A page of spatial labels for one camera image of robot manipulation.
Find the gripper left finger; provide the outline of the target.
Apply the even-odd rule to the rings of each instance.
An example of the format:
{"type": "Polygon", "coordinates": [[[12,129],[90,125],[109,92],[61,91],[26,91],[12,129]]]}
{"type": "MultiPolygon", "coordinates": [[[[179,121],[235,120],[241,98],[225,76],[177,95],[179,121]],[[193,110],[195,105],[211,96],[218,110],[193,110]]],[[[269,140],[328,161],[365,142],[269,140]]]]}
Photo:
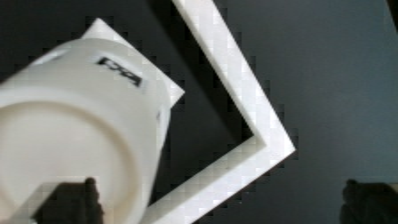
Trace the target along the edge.
{"type": "Polygon", "coordinates": [[[45,200],[33,215],[36,224],[106,224],[97,179],[47,184],[45,200]]]}

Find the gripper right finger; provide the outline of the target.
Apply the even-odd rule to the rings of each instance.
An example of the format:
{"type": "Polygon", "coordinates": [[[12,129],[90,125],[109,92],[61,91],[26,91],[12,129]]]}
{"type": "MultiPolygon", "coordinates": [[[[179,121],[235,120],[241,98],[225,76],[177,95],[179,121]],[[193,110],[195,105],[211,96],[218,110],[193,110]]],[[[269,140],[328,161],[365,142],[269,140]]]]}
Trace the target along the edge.
{"type": "Polygon", "coordinates": [[[386,183],[347,181],[342,224],[398,224],[398,192],[386,183]]]}

